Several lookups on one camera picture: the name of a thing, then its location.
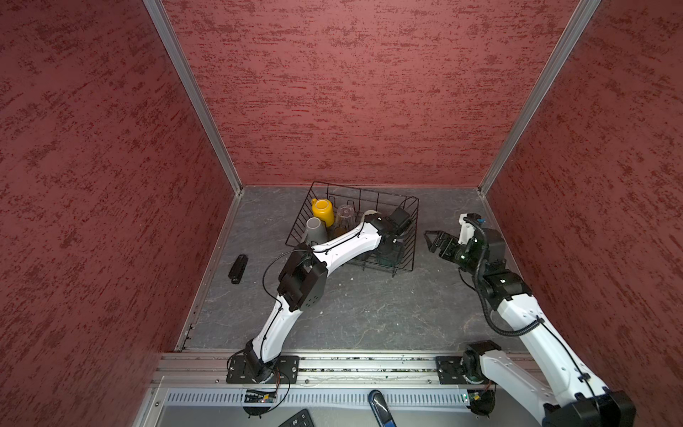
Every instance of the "red wall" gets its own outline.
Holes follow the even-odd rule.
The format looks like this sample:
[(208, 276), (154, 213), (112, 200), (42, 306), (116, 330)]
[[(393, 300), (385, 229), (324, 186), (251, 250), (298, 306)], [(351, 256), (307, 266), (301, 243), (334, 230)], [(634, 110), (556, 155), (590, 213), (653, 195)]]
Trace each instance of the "red wall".
[(232, 190), (140, 0), (0, 5), (0, 424), (127, 426)]
[(167, 0), (246, 184), (476, 187), (576, 0)]
[(551, 320), (643, 425), (683, 424), (682, 72), (680, 2), (604, 0), (489, 193)]

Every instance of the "wire basket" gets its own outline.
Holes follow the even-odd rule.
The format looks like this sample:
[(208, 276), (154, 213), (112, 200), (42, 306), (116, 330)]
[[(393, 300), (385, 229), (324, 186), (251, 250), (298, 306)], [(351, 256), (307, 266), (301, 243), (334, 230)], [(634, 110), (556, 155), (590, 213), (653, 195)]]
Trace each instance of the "wire basket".
[(306, 221), (313, 217), (313, 210), (311, 208), (313, 199), (328, 199), (332, 202), (335, 213), (340, 206), (353, 206), (354, 211), (356, 212), (356, 224), (360, 223), (363, 213), (366, 210), (376, 210), (380, 214), (387, 216), (396, 208), (405, 210), (408, 215), (410, 215), (412, 222), (406, 231), (408, 237), (404, 240), (403, 256), (398, 262), (393, 266), (381, 264), (376, 256), (371, 254), (366, 260), (354, 258), (351, 261), (348, 261), (348, 264), (359, 265), (363, 267), (363, 269), (373, 268), (380, 271), (386, 271), (391, 273), (392, 276), (398, 271), (413, 271), (413, 267), (415, 266), (415, 243), (417, 239), (417, 211), (419, 207), (419, 200), (417, 197), (315, 181), (311, 184), (308, 194), (306, 194), (306, 199), (301, 205), (301, 210), (290, 230), (290, 235), (287, 236), (287, 241), (285, 242), (287, 246), (295, 247), (303, 242), (306, 231)]

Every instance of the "vent slot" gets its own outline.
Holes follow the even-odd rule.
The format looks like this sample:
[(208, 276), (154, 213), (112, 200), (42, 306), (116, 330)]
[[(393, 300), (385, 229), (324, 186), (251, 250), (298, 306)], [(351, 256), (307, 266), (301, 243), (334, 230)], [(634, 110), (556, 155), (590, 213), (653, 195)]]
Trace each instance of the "vent slot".
[[(169, 389), (165, 404), (167, 406), (197, 407), (241, 407), (245, 406), (247, 389)], [(292, 388), (282, 406), (289, 407), (368, 407), (367, 395), (371, 389), (298, 389)], [(457, 388), (447, 389), (386, 389), (383, 391), (392, 409), (429, 409), (439, 411), (468, 411), (466, 408), (467, 391)], [(285, 396), (280, 390), (277, 402)], [(264, 406), (270, 404), (247, 404)]]

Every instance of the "gray cup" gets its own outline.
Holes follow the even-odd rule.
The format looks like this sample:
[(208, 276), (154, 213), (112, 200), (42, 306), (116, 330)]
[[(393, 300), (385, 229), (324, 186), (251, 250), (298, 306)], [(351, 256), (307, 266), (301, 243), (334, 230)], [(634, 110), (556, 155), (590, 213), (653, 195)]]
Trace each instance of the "gray cup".
[(321, 245), (327, 241), (327, 229), (319, 218), (306, 221), (306, 235), (304, 241), (311, 246)]

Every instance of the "black mounting plate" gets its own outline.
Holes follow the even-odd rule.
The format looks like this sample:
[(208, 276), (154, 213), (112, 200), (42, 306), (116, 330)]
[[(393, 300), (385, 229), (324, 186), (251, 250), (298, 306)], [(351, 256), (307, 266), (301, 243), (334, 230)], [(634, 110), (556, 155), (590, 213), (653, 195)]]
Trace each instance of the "black mounting plate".
[[(296, 384), (296, 377), (298, 375), (299, 356), (280, 356), (273, 369), (278, 369), (284, 372), (287, 376), (280, 374), (281, 384)], [(225, 377), (227, 384), (256, 384), (247, 367), (247, 359), (242, 356), (235, 356), (230, 359), (230, 366), (227, 367), (227, 376)], [(271, 375), (262, 384), (275, 384), (275, 375)]]
[(460, 373), (461, 359), (461, 356), (437, 356), (435, 358), (439, 384), (469, 384)]

